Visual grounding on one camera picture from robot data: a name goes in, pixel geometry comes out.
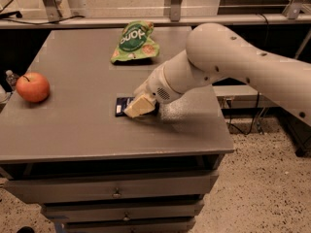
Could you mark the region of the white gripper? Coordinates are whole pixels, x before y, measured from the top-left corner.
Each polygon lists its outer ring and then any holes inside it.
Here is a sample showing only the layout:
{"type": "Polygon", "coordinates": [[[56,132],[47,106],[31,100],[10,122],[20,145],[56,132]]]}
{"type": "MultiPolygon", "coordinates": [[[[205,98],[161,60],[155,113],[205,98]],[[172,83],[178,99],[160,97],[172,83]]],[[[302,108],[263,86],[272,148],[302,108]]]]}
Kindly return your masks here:
{"type": "Polygon", "coordinates": [[[168,83],[164,73],[165,65],[166,63],[163,63],[156,67],[147,79],[134,90],[136,98],[124,110],[128,117],[138,117],[150,113],[156,108],[156,101],[168,104],[182,97],[182,94],[175,91],[168,83]]]}

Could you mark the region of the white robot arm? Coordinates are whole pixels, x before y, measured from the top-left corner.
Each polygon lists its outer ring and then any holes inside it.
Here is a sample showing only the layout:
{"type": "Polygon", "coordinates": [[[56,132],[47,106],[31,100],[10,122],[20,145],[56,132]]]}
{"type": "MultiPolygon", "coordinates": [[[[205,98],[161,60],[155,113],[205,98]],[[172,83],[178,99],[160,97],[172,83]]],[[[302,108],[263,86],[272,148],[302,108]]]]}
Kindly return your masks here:
{"type": "Polygon", "coordinates": [[[171,103],[224,78],[249,85],[311,125],[311,64],[258,49],[217,23],[195,27],[186,49],[151,72],[124,112],[128,117],[144,115],[156,103],[171,103]]]}

